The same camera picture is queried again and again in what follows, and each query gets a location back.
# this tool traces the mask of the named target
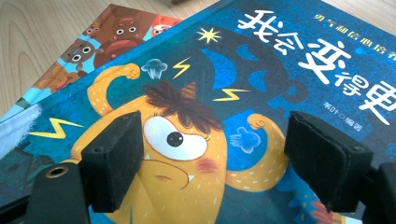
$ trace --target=children's book cover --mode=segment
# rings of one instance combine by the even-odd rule
[[[179,22],[180,19],[111,4],[0,121],[12,117]]]
[[[0,202],[139,110],[141,167],[94,223],[351,223],[288,165],[289,113],[362,142],[373,166],[395,161],[395,50],[395,36],[321,1],[220,1],[0,123]]]

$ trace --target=yellow lightning bolt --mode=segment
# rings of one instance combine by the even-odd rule
[[[180,63],[177,63],[177,64],[174,66],[174,68],[181,68],[181,71],[178,72],[178,73],[174,76],[173,79],[179,77],[181,74],[183,74],[185,71],[187,71],[187,69],[190,68],[190,65],[189,65],[189,64],[183,64],[183,63],[186,62],[189,58],[187,58],[187,59],[181,61]]]
[[[213,28],[210,31],[204,30],[203,28],[201,28],[201,30],[203,31],[203,33],[197,32],[201,35],[201,38],[199,38],[198,40],[206,39],[206,44],[209,44],[211,40],[218,42],[216,38],[221,38],[221,36],[217,35],[219,31],[214,32]]]
[[[72,123],[72,122],[69,122],[69,121],[63,120],[63,119],[49,118],[49,121],[50,121],[50,124],[52,125],[53,129],[55,130],[55,133],[35,132],[35,133],[29,133],[29,134],[40,136],[40,137],[64,139],[64,138],[66,138],[66,133],[64,132],[64,129],[62,128],[61,123],[71,125],[71,126],[83,127],[81,125],[78,125],[76,123]]]
[[[224,91],[227,95],[229,95],[230,97],[226,97],[226,98],[219,98],[219,99],[215,99],[213,101],[235,101],[235,100],[239,100],[239,96],[237,96],[234,92],[235,91],[246,91],[246,90],[238,90],[238,89],[222,89],[222,91]]]

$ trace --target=monster's eye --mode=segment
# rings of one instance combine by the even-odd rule
[[[75,56],[73,56],[72,60],[73,62],[78,62],[81,59],[81,55],[76,54]]]
[[[89,53],[91,51],[91,48],[90,47],[85,47],[83,50],[82,50],[82,52],[84,52],[84,53]]]
[[[181,133],[163,117],[148,119],[143,129],[148,143],[169,159],[189,161],[206,152],[207,142],[201,135]]]

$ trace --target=yellow star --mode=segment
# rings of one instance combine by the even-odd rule
[[[203,33],[197,32],[198,34],[202,35],[201,38],[199,38],[198,40],[206,39],[206,44],[209,44],[211,40],[218,42],[216,38],[221,38],[221,36],[217,35],[219,31],[214,32],[213,28],[210,29],[209,32],[204,30],[203,28],[201,28],[201,30],[203,31]]]

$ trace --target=wooden surface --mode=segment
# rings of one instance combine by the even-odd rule
[[[110,4],[186,19],[217,0],[0,0],[0,115]],[[324,0],[396,35],[395,0]]]

